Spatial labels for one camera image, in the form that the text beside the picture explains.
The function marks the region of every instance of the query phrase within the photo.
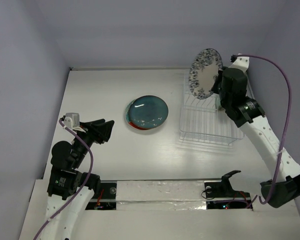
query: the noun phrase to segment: white wall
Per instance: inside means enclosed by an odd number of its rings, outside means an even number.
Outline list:
[[[0,240],[19,238],[69,68],[32,0],[0,0]]]
[[[287,2],[257,54],[277,62],[290,79],[292,110],[285,146],[300,164],[300,0]],[[250,81],[271,127],[281,136],[288,102],[285,80],[269,63],[252,60]],[[300,213],[300,197],[296,203]]]
[[[254,53],[286,0],[36,0],[71,67],[188,67]]]

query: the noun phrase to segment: dish rack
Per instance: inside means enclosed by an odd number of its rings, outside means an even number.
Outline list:
[[[226,115],[218,110],[213,94],[207,99],[195,98],[188,84],[188,74],[184,75],[183,104],[180,119],[180,138],[199,143],[231,145],[244,138],[244,133]]]

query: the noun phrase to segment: white platform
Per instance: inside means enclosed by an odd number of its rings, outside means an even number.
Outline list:
[[[240,190],[251,183],[269,180],[266,165],[246,137],[231,148],[180,140],[184,73],[184,70],[70,72],[59,116],[77,112],[81,122],[101,118],[115,121],[109,142],[92,146],[95,159],[92,172],[105,181],[210,179],[241,170],[236,178],[249,176],[250,182],[241,181]],[[168,119],[157,129],[134,130],[124,120],[126,105],[143,95],[156,95],[168,105]],[[51,146],[72,139],[57,125]],[[34,187],[21,240],[32,239],[43,221],[50,159],[51,153],[44,179]],[[89,164],[87,156],[79,170],[88,171]],[[85,211],[75,239],[91,238],[300,240],[300,217],[294,201],[279,209],[260,205],[256,211]]]

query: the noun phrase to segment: plate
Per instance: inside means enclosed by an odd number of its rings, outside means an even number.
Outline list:
[[[223,63],[220,54],[213,48],[202,50],[193,61],[189,72],[189,88],[197,99],[206,99],[214,92],[211,91],[218,71]]]
[[[137,98],[128,109],[128,120],[141,129],[161,126],[169,114],[168,106],[160,97],[146,95]]]
[[[131,122],[131,120],[130,120],[130,117],[129,117],[129,115],[128,115],[128,112],[129,112],[129,109],[130,109],[131,105],[134,103],[134,101],[135,101],[135,100],[131,101],[131,102],[128,104],[128,106],[126,106],[125,111],[124,111],[124,118],[125,118],[126,122],[127,122],[131,127],[135,128],[135,129],[138,129],[138,130],[147,130],[147,129],[144,129],[144,128],[141,128],[141,127],[138,127],[138,126],[134,125],[134,124]]]

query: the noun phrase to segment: purple cable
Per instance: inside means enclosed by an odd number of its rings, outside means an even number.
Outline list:
[[[250,55],[250,54],[237,54],[237,55],[234,55],[235,57],[237,58],[240,58],[240,57],[250,57],[250,58],[256,58],[256,59],[262,59],[262,60],[265,60],[271,64],[273,64],[280,72],[281,74],[283,75],[284,77],[284,80],[286,82],[286,85],[287,85],[287,88],[288,88],[288,106],[287,106],[287,111],[286,111],[286,117],[285,117],[285,123],[284,123],[284,128],[283,128],[283,133],[282,133],[282,137],[281,137],[281,141],[280,141],[280,145],[279,145],[279,154],[278,154],[278,157],[277,157],[277,161],[276,161],[276,166],[275,166],[275,171],[274,171],[274,174],[273,174],[273,179],[272,179],[272,183],[271,183],[271,187],[270,187],[270,190],[269,190],[269,193],[268,193],[268,196],[266,197],[265,201],[262,201],[262,198],[261,196],[259,196],[259,201],[261,204],[265,205],[269,202],[274,190],[275,190],[275,185],[276,185],[276,181],[277,181],[277,177],[278,177],[278,174],[279,174],[279,168],[280,168],[280,163],[281,163],[281,157],[282,157],[282,149],[284,148],[284,145],[285,145],[285,140],[286,140],[286,134],[287,134],[287,129],[288,129],[288,124],[289,124],[289,118],[290,118],[290,111],[291,111],[291,101],[292,101],[292,96],[291,96],[291,85],[290,85],[290,82],[288,80],[288,77],[286,75],[286,73],[283,71],[283,69],[278,66],[275,62],[265,58],[265,57],[262,57],[262,56],[255,56],[255,55]]]
[[[62,118],[59,119],[59,123],[60,125],[64,128],[65,125],[62,122]],[[69,133],[71,133],[76,139],[78,139],[80,141],[80,143],[88,150],[89,154],[90,154],[90,168],[88,171],[88,174],[86,175],[85,180],[83,181],[83,183],[81,184],[81,186],[79,187],[78,191],[76,191],[76,193],[70,198],[69,201],[67,201],[62,207],[60,207],[60,209],[58,209],[51,217],[50,219],[54,219],[63,209],[65,209],[74,199],[75,197],[80,193],[80,191],[84,188],[84,186],[86,185],[91,171],[92,171],[92,167],[94,164],[94,156],[92,154],[92,151],[90,149],[90,147],[81,139],[81,137],[79,137],[77,134],[75,134],[74,131],[70,130],[68,127],[64,128],[65,130],[67,130]],[[38,232],[36,233],[36,235],[34,236],[33,240],[36,240],[39,235],[41,234],[41,232],[43,231],[43,229],[48,225],[49,220],[45,221],[45,223],[40,227],[40,229],[38,230]]]

